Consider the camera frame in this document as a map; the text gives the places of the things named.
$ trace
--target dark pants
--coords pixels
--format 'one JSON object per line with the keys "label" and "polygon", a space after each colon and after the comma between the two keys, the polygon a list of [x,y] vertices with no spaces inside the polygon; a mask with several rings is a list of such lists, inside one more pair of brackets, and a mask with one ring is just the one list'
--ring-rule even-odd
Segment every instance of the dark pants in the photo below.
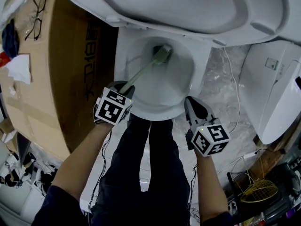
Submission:
{"label": "dark pants", "polygon": [[190,186],[173,140],[171,120],[151,125],[151,180],[148,191],[141,192],[139,171],[150,125],[150,121],[131,114],[92,208],[102,225],[186,226],[189,221]]}

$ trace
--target toilet brush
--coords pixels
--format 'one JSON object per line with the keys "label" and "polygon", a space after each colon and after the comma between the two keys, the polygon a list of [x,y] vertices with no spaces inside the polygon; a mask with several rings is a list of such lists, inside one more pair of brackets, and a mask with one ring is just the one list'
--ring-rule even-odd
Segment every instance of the toilet brush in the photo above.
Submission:
{"label": "toilet brush", "polygon": [[163,45],[159,51],[153,56],[152,61],[141,69],[128,83],[126,83],[121,90],[119,91],[120,94],[124,94],[127,90],[135,83],[135,81],[152,65],[161,65],[164,63],[168,58],[170,53],[172,52],[172,47],[165,44]]}

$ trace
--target toilet brush handle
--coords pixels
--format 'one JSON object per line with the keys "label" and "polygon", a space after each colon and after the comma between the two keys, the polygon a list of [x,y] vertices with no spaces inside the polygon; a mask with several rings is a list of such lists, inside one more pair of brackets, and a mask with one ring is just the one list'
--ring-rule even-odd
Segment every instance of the toilet brush handle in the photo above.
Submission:
{"label": "toilet brush handle", "polygon": [[133,78],[131,78],[131,80],[128,82],[128,83],[126,83],[125,85],[124,85],[124,87],[122,87],[121,88],[121,90],[119,91],[119,93],[120,94],[124,94],[124,93],[126,93],[127,92],[127,90],[129,89],[129,88],[131,88],[131,86],[135,83],[135,81],[149,68],[149,67],[151,67],[153,64],[155,64],[156,63],[156,61],[154,60],[154,61],[152,61],[151,63],[149,63],[147,66],[145,66],[143,69],[141,69]]}

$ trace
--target eyeglasses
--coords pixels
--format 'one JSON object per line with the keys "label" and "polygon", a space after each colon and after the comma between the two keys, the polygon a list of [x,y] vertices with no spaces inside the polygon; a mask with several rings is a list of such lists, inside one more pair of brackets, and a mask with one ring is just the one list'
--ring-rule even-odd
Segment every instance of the eyeglasses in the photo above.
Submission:
{"label": "eyeglasses", "polygon": [[35,19],[34,19],[34,22],[33,22],[33,27],[28,32],[28,34],[26,35],[25,41],[28,38],[38,40],[38,38],[41,34],[42,19],[39,18],[39,15],[40,15],[41,12],[43,12],[45,10],[46,0],[40,0],[39,3],[37,3],[36,0],[33,0],[33,3],[37,6],[37,13],[34,17]]}

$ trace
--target marble floor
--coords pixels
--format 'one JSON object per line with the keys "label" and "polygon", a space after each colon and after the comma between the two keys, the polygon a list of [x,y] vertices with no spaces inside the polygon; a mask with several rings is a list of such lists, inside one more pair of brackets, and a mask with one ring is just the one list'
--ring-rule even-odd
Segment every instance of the marble floor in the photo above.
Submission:
{"label": "marble floor", "polygon": [[[249,48],[250,46],[248,45],[226,48],[226,51],[229,54],[231,60],[233,74],[237,82]],[[222,49],[213,48],[211,51],[204,76],[204,85],[200,92],[199,98],[213,109],[215,115],[221,119],[222,123],[224,123],[229,130],[232,130],[235,127],[239,112],[238,99],[236,96],[235,84],[230,73],[230,64]],[[185,140],[184,134],[189,129],[189,125],[185,119],[184,114],[174,118],[173,122],[174,140],[178,144],[180,158],[183,162],[187,179],[190,182],[194,176],[193,167],[196,164],[196,157],[193,151],[188,151]],[[112,131],[111,141],[105,153],[107,168],[111,163],[112,155],[126,127],[127,120],[124,120]],[[236,130],[231,134],[232,140],[230,144],[224,149],[222,153],[213,156],[216,171],[218,172],[224,169],[218,174],[222,186],[225,186],[228,183],[226,174],[228,171],[232,171],[234,166],[234,164],[229,167],[227,167],[227,165],[229,165],[231,162],[244,155],[245,153],[255,150],[255,144],[253,143],[253,138],[255,135],[256,132],[252,127],[242,106],[240,120],[238,122]],[[248,159],[246,161],[247,166],[252,165],[255,160],[256,158]],[[245,170],[246,164],[243,162],[243,160],[239,161],[237,165],[235,165],[234,171]],[[96,184],[102,168],[103,159],[101,155],[99,155],[93,167],[87,186],[81,197],[80,205],[84,210],[87,209],[92,190]],[[148,189],[151,178],[150,171],[149,142],[147,141],[140,170],[140,184],[142,191],[146,191]],[[196,182],[192,197],[192,210],[194,211],[197,211],[198,209],[197,187],[198,184]]]}

